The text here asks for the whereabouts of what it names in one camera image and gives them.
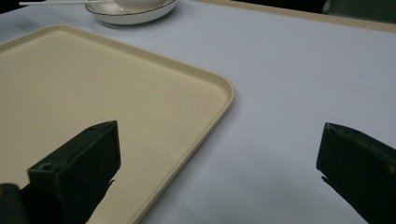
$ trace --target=white stick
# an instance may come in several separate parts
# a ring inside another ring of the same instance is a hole
[[[97,3],[113,3],[109,1],[64,1],[64,2],[20,2],[20,6],[48,6],[48,5],[86,5]]]

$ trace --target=white table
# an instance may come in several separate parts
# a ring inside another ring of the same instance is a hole
[[[234,84],[233,106],[142,223],[365,223],[315,165],[326,121],[396,147],[395,33],[181,0],[136,26],[25,7],[0,15],[0,43],[59,23]]]

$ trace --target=rectangular tray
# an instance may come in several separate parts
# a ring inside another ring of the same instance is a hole
[[[122,165],[91,223],[136,223],[233,101],[225,78],[58,25],[0,45],[0,182],[117,120]]]

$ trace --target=tabletop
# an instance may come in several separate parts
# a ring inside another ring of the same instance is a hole
[[[236,4],[180,0],[134,26],[25,7],[0,15],[0,43],[68,24],[231,80],[233,105],[142,223],[365,223],[316,161],[325,122],[396,147],[394,26]]]

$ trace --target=saucer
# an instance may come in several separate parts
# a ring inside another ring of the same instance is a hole
[[[100,21],[117,25],[133,25],[154,21],[170,12],[176,4],[177,0],[168,0],[162,7],[140,12],[123,10],[115,3],[85,5],[85,8]]]

